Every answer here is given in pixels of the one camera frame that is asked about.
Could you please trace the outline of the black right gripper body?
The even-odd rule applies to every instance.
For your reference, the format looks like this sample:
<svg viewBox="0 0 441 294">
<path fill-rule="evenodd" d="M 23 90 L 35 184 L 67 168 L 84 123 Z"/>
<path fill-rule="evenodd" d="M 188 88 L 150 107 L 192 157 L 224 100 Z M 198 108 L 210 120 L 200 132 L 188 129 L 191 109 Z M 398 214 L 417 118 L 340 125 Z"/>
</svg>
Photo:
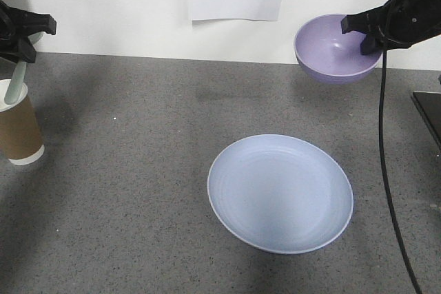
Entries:
<svg viewBox="0 0 441 294">
<path fill-rule="evenodd" d="M 387 5 L 389 48 L 410 48 L 440 35 L 440 0 L 393 0 Z"/>
</svg>

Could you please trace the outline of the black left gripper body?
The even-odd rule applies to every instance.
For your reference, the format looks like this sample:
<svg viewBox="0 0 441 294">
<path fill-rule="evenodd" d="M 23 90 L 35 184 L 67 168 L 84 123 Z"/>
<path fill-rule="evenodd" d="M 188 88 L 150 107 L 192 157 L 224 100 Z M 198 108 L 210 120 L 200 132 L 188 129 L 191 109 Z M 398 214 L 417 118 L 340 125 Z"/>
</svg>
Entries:
<svg viewBox="0 0 441 294">
<path fill-rule="evenodd" d="M 1 1 L 1 52 L 22 53 L 22 40 L 17 36 L 17 26 L 23 16 L 21 12 L 22 10 L 11 8 Z"/>
</svg>

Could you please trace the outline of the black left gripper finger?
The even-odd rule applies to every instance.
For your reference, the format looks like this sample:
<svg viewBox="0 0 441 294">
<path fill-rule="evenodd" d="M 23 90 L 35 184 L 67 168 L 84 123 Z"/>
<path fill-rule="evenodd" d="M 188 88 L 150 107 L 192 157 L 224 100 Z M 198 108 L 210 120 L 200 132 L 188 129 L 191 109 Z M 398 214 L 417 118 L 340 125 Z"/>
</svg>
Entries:
<svg viewBox="0 0 441 294">
<path fill-rule="evenodd" d="M 18 10 L 15 17 L 17 38 L 24 38 L 30 35 L 44 32 L 55 35 L 57 33 L 57 22 L 50 14 L 38 14 L 25 10 Z"/>
<path fill-rule="evenodd" d="M 26 63 L 34 63 L 36 61 L 37 51 L 29 38 L 20 38 L 16 43 L 6 45 L 1 44 L 1 58 L 18 63 L 24 61 Z"/>
</svg>

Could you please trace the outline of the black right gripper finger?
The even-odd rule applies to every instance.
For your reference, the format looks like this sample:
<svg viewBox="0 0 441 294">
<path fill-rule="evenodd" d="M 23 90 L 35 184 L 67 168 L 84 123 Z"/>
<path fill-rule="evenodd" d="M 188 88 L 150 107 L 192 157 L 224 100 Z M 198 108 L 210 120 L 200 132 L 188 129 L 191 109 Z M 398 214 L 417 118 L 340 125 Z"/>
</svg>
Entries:
<svg viewBox="0 0 441 294">
<path fill-rule="evenodd" d="M 380 6 L 358 14 L 348 14 L 340 22 L 341 32 L 384 35 L 389 6 Z"/>
<path fill-rule="evenodd" d="M 370 55 L 382 51 L 383 40 L 371 34 L 367 34 L 360 44 L 361 55 Z"/>
</svg>

